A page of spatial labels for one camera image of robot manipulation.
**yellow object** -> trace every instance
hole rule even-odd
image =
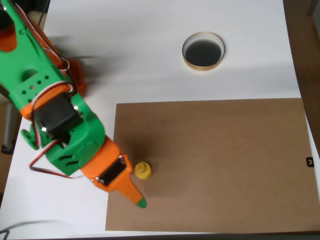
[[[149,165],[149,163],[141,161],[137,165],[135,165],[134,174],[139,179],[146,180],[151,177],[151,166]]]

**round container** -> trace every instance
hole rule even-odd
[[[218,66],[226,52],[224,41],[213,32],[202,31],[188,37],[182,46],[186,64],[199,71]]]

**brown cardboard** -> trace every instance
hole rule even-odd
[[[300,98],[118,104],[114,141],[153,174],[132,176],[147,208],[109,194],[106,230],[320,230]]]

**white table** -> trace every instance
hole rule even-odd
[[[44,31],[67,56],[92,56],[83,58],[96,75],[85,100],[110,137],[117,103],[301,97],[282,0],[54,0]],[[209,72],[189,68],[182,57],[184,41],[201,31],[226,45],[223,62]],[[29,124],[23,120],[21,129]],[[15,228],[9,238],[147,234],[106,232],[108,194],[86,178],[30,171],[35,154],[19,135],[0,229],[50,222]]]

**red wire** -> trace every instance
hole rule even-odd
[[[56,176],[60,176],[63,178],[67,178],[67,179],[73,179],[74,177],[71,176],[67,176],[63,173],[59,173],[59,172],[55,172],[55,171],[50,171],[50,170],[46,170],[44,168],[40,168],[40,167],[35,167],[33,166],[44,154],[46,154],[54,145],[56,145],[58,142],[60,142],[60,139],[56,139],[54,141],[52,141],[38,156],[35,157],[35,159],[30,163],[29,167],[32,171],[36,171],[36,172],[40,172],[40,173],[45,173],[45,174],[51,174],[51,175],[56,175]]]

